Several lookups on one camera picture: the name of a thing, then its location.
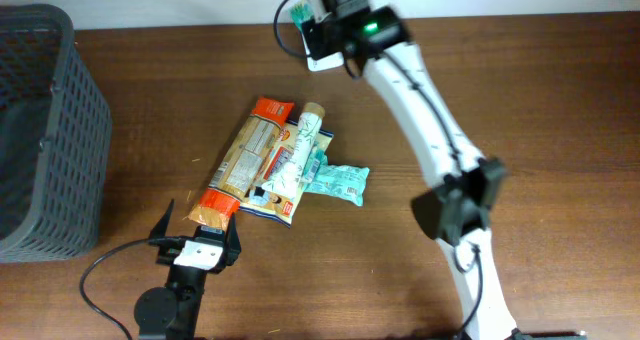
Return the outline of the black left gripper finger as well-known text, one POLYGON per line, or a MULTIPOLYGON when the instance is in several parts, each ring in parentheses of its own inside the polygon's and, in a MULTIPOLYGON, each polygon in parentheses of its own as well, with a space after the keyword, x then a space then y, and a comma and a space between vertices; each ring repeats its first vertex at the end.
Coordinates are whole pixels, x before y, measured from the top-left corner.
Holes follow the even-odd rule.
POLYGON ((166 231, 171 219, 174 205, 175 205, 175 200, 172 199, 169 202, 168 207, 165 210, 164 214, 160 217, 158 222, 151 229, 149 233, 149 239, 159 239, 159 238, 163 238, 166 235, 166 231))
POLYGON ((225 248, 228 253, 240 253, 241 243, 237 232, 237 222, 234 214, 231 215, 229 224, 227 227, 225 248))

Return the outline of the small teal tissue box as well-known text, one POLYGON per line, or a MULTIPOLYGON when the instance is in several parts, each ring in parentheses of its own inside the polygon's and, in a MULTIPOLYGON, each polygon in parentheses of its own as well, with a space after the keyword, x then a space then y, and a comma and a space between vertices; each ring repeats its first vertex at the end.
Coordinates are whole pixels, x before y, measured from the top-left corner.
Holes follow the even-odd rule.
POLYGON ((303 24, 314 20, 314 12, 308 0, 299 0, 288 9, 288 13, 298 30, 303 24))

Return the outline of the white green tube beige cap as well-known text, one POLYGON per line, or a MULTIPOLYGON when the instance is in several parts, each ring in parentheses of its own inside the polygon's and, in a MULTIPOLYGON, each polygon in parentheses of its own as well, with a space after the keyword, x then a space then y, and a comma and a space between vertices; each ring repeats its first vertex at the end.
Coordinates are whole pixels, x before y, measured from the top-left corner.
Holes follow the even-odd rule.
POLYGON ((289 199, 296 197, 304 167, 324 116, 325 109, 321 105, 315 102, 304 105, 298 120, 293 154, 262 184, 264 190, 289 199))

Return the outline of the orange spaghetti package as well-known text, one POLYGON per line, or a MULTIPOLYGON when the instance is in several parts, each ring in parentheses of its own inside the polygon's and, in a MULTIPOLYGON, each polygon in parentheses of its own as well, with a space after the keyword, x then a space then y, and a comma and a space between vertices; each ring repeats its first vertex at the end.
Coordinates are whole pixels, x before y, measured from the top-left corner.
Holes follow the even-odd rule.
POLYGON ((261 97, 187 218, 226 230, 285 125, 293 103, 261 97))

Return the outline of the teal tissue pouch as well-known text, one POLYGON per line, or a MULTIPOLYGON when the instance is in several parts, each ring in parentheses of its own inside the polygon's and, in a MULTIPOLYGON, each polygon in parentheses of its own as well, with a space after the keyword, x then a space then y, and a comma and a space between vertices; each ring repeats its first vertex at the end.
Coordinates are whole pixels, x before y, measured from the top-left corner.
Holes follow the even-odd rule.
POLYGON ((363 206, 364 190, 370 169, 349 165, 321 165, 304 191, 326 195, 363 206))

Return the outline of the small teal white packet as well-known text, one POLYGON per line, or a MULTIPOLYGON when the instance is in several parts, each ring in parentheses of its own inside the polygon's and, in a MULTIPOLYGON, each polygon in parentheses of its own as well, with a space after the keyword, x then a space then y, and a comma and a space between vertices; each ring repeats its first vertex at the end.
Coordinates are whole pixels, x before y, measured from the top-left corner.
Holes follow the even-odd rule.
POLYGON ((322 149, 319 145, 314 145, 303 169, 301 182, 311 183, 316 177, 319 168, 323 165, 326 165, 327 163, 328 158, 325 154, 325 150, 322 149))

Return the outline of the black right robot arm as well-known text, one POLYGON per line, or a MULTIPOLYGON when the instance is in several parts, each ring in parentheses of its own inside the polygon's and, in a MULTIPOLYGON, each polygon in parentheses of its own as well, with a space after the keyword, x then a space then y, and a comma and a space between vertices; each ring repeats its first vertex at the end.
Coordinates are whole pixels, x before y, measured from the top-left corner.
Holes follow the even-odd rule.
POLYGON ((506 168, 468 139, 438 92, 419 45, 389 6, 308 0, 311 58, 339 53, 384 100, 428 187, 411 202, 423 233, 444 254, 463 312, 458 339, 509 339, 517 330, 492 251, 490 212, 506 168))

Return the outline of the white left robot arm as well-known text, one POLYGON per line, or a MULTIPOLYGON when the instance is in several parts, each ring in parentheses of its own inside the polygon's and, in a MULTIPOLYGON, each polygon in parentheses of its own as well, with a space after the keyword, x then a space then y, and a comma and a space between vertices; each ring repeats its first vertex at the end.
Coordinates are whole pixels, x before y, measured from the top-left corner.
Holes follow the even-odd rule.
POLYGON ((200 225, 192 236, 168 237, 174 204, 150 231, 156 263, 169 268, 161 287, 144 292, 134 307, 140 339, 193 339, 207 276, 233 265, 241 253, 236 221, 225 230, 200 225))

